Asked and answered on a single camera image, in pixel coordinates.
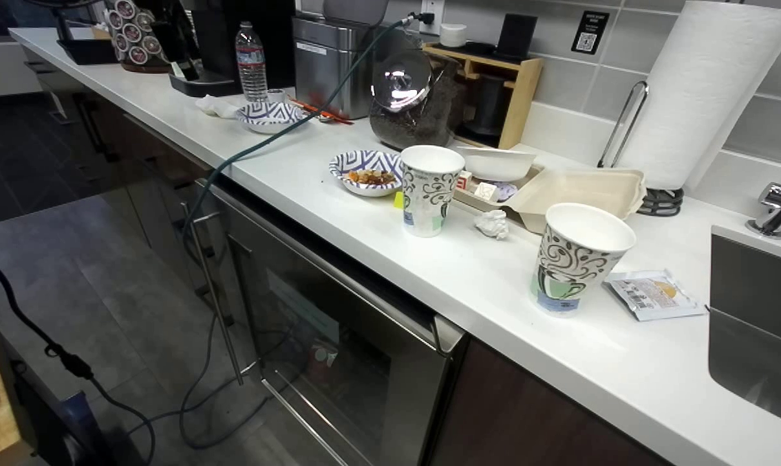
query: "paper towel roll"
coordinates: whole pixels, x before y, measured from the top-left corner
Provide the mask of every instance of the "paper towel roll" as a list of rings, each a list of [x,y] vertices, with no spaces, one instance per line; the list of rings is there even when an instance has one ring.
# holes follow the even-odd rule
[[[679,189],[726,141],[736,115],[781,54],[781,10],[687,1],[652,71],[650,101],[617,166],[652,189]]]

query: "white cup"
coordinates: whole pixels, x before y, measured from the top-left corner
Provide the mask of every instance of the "white cup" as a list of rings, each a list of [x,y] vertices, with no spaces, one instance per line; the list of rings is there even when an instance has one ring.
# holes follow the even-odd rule
[[[537,252],[537,298],[545,308],[571,309],[580,294],[602,278],[633,245],[637,233],[615,215],[559,202],[545,208]]]
[[[412,145],[400,149],[404,220],[419,236],[445,230],[448,202],[466,157],[439,145]]]
[[[457,49],[466,44],[466,23],[441,23],[439,27],[439,44]]]

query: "sink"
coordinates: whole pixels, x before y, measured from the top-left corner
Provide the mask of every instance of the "sink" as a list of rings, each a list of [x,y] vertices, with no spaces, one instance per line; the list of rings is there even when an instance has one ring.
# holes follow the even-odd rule
[[[714,227],[709,373],[781,416],[781,238]]]

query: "blue and white bowl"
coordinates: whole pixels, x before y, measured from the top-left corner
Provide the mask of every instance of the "blue and white bowl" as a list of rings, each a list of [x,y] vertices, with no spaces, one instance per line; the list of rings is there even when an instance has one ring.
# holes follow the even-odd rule
[[[387,184],[356,184],[348,179],[351,170],[386,170],[393,176]],[[351,149],[338,151],[330,163],[330,172],[338,184],[356,196],[390,196],[400,185],[400,163],[396,151],[386,149]]]
[[[304,115],[304,111],[300,111],[294,102],[285,101],[285,97],[269,97],[265,102],[249,102],[241,105],[236,118],[251,129],[251,131],[260,131],[260,133],[275,133],[281,131],[285,127],[300,120]]]

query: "cabinet door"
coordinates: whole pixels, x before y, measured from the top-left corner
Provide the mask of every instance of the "cabinet door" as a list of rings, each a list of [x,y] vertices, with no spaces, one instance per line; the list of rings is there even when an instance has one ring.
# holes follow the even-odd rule
[[[471,340],[430,463],[650,466],[668,460],[500,352]]]

